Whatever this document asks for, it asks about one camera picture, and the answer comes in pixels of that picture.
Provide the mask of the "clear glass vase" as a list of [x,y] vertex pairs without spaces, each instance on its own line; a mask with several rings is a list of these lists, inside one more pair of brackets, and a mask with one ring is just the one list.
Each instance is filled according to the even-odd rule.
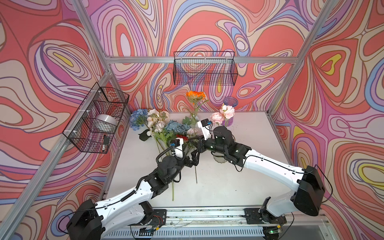
[[212,155],[217,163],[224,164],[228,162],[221,153],[212,152]]

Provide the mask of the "pink peony flower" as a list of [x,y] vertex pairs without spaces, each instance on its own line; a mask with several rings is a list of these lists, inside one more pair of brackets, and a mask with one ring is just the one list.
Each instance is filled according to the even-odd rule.
[[210,120],[217,125],[229,127],[235,115],[235,108],[230,105],[222,105],[218,112],[211,114]]

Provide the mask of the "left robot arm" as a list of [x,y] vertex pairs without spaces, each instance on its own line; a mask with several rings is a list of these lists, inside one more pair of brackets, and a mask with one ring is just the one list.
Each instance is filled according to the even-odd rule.
[[109,233],[125,226],[150,225],[154,230],[161,228],[165,220],[152,208],[149,201],[181,180],[184,167],[197,166],[200,152],[194,150],[190,156],[176,155],[177,148],[169,147],[172,154],[159,154],[157,168],[141,177],[135,187],[108,200],[93,203],[83,202],[66,225],[71,240],[101,240]]

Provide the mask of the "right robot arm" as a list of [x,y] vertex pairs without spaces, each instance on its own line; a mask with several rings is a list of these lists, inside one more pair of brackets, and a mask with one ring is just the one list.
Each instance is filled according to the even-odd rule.
[[240,172],[244,168],[262,173],[290,190],[278,197],[267,197],[258,213],[263,223],[271,224],[287,213],[301,212],[316,217],[320,213],[325,187],[319,171],[314,167],[305,169],[281,163],[269,158],[251,147],[237,143],[233,134],[224,126],[210,130],[199,126],[203,139],[197,151],[210,151],[213,156],[224,159]]

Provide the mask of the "cream white flower spray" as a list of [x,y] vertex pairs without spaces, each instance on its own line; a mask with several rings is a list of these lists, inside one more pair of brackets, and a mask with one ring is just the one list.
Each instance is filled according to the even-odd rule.
[[169,120],[170,114],[167,111],[152,109],[148,112],[147,127],[150,135],[155,139],[160,152],[168,147],[169,133],[166,126]]

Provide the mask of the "orange gerbera flower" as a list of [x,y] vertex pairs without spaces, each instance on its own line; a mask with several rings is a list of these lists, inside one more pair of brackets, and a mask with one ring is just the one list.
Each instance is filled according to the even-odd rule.
[[195,128],[198,130],[197,122],[198,119],[198,111],[199,108],[209,100],[206,99],[206,95],[204,92],[195,92],[195,91],[189,91],[186,93],[187,100],[192,105],[192,109],[187,109],[190,113],[190,115],[185,117],[182,120],[183,124],[186,124],[190,126],[190,128]]

